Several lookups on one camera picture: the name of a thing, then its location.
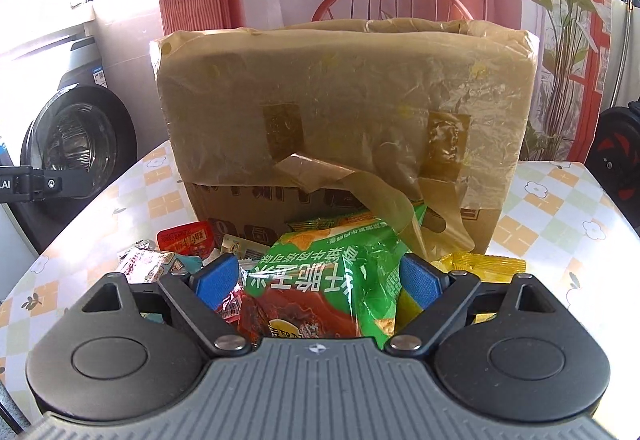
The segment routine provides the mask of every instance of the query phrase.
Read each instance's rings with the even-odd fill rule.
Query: green snack bag
[[[421,220],[424,205],[415,211]],[[252,342],[369,336],[382,346],[393,334],[406,245],[371,213],[332,224],[295,224],[309,230],[284,234],[247,273],[238,328]]]

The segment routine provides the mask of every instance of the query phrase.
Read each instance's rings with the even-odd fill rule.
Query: cardboard box
[[[484,252],[524,136],[535,39],[392,19],[160,40],[158,92],[196,214],[270,244],[286,222],[361,201],[428,259]],[[418,228],[420,199],[442,219]]]

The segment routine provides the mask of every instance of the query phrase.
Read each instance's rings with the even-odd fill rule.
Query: metal screw
[[[237,352],[246,346],[246,339],[240,335],[222,335],[216,339],[213,345],[219,350]]]
[[[412,352],[422,346],[422,341],[413,335],[396,335],[395,337],[391,337],[389,344],[391,344],[394,350]]]

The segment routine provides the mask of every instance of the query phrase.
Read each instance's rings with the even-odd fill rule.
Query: table
[[[0,380],[32,422],[40,414],[24,375],[28,351],[116,268],[121,250],[195,219],[165,142],[102,192],[22,277],[0,306]],[[600,343],[611,382],[595,417],[620,440],[636,440],[640,238],[593,176],[579,163],[519,163],[488,253],[524,258],[527,272]]]

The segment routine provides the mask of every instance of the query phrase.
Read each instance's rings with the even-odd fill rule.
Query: brown tape
[[[420,176],[456,182],[465,157],[471,117],[461,113],[429,112],[427,147]]]
[[[430,178],[418,178],[418,185],[424,203],[438,213],[446,224],[442,232],[422,227],[422,240],[427,247],[426,259],[433,261],[452,252],[473,250],[474,240],[466,231],[460,215],[460,201],[464,197],[465,187]]]
[[[262,107],[267,144],[271,157],[279,162],[305,151],[300,107],[294,103],[268,104]]]
[[[415,254],[427,257],[420,225],[409,198],[373,173],[300,154],[287,157],[275,167],[307,192],[328,185],[350,191],[374,216],[385,220]]]
[[[438,260],[451,252],[468,252],[474,248],[474,241],[460,216],[460,200],[464,195],[462,184],[418,179],[425,204],[438,213],[445,223],[442,232],[434,232],[420,227],[414,206],[404,193],[372,173],[301,154],[291,155],[275,167],[307,192],[327,185],[350,191],[376,217],[385,220],[402,241],[425,260]]]

